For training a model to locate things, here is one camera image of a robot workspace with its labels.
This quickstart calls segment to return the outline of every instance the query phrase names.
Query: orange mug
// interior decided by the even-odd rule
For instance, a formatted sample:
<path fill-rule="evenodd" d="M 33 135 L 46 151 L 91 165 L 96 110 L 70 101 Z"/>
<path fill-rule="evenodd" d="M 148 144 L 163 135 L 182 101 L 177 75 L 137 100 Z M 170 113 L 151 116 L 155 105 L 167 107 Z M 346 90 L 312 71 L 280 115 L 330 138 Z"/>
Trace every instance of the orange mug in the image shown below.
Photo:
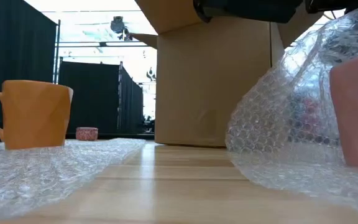
<path fill-rule="evenodd" d="M 28 80 L 2 84 L 0 100 L 6 149 L 62 146 L 70 119 L 73 90 L 67 86 Z"/>

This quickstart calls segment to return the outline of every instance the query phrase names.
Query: black curtain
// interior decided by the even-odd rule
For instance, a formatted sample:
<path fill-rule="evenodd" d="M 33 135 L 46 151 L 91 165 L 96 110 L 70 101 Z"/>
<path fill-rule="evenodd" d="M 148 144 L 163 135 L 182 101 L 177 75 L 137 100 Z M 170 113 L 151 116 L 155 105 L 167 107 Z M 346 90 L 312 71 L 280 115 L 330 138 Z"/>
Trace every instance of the black curtain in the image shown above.
<path fill-rule="evenodd" d="M 143 116 L 143 89 L 129 76 L 124 67 L 120 71 L 119 132 L 139 134 Z"/>
<path fill-rule="evenodd" d="M 52 82 L 56 26 L 23 0 L 0 0 L 0 91 L 4 80 Z"/>
<path fill-rule="evenodd" d="M 119 65 L 62 62 L 59 84 L 74 90 L 68 133 L 94 127 L 99 134 L 116 134 Z"/>

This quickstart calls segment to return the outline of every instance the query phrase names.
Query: wooden table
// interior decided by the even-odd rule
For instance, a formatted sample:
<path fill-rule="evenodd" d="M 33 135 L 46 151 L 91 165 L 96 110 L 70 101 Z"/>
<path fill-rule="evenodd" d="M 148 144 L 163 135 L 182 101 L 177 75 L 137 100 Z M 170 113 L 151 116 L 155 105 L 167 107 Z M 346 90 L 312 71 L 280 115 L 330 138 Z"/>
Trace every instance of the wooden table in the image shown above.
<path fill-rule="evenodd" d="M 351 208 L 256 186 L 223 149 L 148 143 L 58 204 L 0 223 L 357 223 Z"/>

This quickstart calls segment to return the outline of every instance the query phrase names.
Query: cardboard box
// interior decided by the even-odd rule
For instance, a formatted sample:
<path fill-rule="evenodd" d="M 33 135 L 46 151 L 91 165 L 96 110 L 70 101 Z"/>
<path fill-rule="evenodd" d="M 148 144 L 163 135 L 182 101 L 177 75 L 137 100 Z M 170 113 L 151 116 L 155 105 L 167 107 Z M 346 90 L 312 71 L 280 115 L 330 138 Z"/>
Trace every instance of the cardboard box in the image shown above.
<path fill-rule="evenodd" d="M 224 147 L 230 115 L 284 53 L 320 17 L 299 8 L 288 24 L 197 16 L 192 0 L 136 0 L 158 36 L 134 37 L 158 49 L 155 140 Z"/>

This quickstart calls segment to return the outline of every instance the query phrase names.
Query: plastic wrap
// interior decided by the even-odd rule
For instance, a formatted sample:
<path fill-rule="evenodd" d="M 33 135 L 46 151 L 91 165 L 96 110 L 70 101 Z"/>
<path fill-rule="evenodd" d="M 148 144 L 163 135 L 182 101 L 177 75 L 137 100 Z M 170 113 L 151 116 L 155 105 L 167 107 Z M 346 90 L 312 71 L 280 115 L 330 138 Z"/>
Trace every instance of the plastic wrap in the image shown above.
<path fill-rule="evenodd" d="M 144 144 L 131 139 L 68 140 L 64 147 L 6 151 L 0 143 L 0 219 L 64 199 Z"/>
<path fill-rule="evenodd" d="M 358 9 L 297 41 L 239 102 L 226 144 L 251 181 L 358 210 L 329 89 L 333 66 L 358 56 Z"/>

